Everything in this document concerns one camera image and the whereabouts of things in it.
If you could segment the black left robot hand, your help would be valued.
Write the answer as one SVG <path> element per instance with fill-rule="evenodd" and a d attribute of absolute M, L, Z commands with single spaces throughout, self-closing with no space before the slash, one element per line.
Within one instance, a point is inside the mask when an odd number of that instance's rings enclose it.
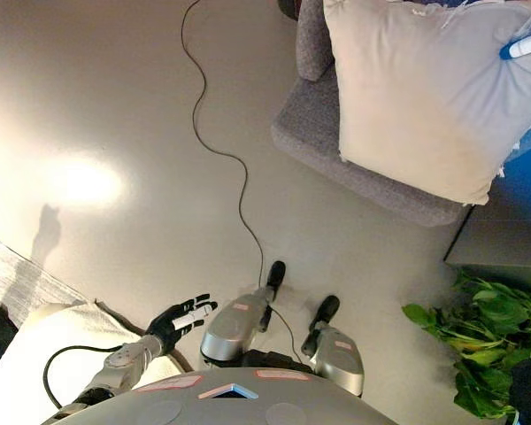
<path fill-rule="evenodd" d="M 204 324 L 204 319 L 218 308 L 209 294 L 202 294 L 172 305 L 153 319 L 146 334 L 161 343 L 162 353 L 169 354 L 182 337 Z"/>

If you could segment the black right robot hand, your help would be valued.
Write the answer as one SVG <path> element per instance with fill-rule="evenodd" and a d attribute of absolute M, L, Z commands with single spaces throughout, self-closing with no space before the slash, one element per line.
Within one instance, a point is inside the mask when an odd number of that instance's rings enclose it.
<path fill-rule="evenodd" d="M 499 51 L 502 60 L 520 58 L 529 54 L 531 54 L 531 35 L 509 42 Z"/>

